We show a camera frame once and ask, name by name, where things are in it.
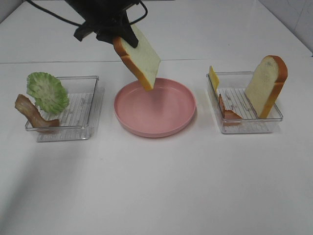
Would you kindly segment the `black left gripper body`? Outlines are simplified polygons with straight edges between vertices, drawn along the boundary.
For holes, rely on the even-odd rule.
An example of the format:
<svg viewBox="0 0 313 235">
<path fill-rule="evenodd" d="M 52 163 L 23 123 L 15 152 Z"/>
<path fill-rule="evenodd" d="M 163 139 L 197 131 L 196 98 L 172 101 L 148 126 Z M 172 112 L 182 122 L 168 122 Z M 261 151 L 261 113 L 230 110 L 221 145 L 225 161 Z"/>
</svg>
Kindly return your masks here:
<svg viewBox="0 0 313 235">
<path fill-rule="evenodd" d="M 119 37 L 120 25 L 130 24 L 126 10 L 137 4 L 135 0 L 67 0 L 85 22 L 79 26 L 74 37 L 82 41 L 90 33 L 103 42 Z"/>
</svg>

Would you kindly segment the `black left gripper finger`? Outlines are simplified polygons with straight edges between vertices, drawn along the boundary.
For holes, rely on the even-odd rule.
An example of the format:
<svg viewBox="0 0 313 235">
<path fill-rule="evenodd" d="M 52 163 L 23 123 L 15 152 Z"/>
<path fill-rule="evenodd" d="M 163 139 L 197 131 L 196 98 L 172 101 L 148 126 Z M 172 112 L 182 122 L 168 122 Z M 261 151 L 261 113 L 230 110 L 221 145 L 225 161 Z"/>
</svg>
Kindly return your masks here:
<svg viewBox="0 0 313 235">
<path fill-rule="evenodd" d="M 120 25 L 120 31 L 119 31 L 120 39 L 124 40 L 126 43 L 128 43 L 132 48 L 137 48 L 138 46 L 138 39 L 132 29 L 132 25 L 130 23 L 122 23 Z"/>
</svg>

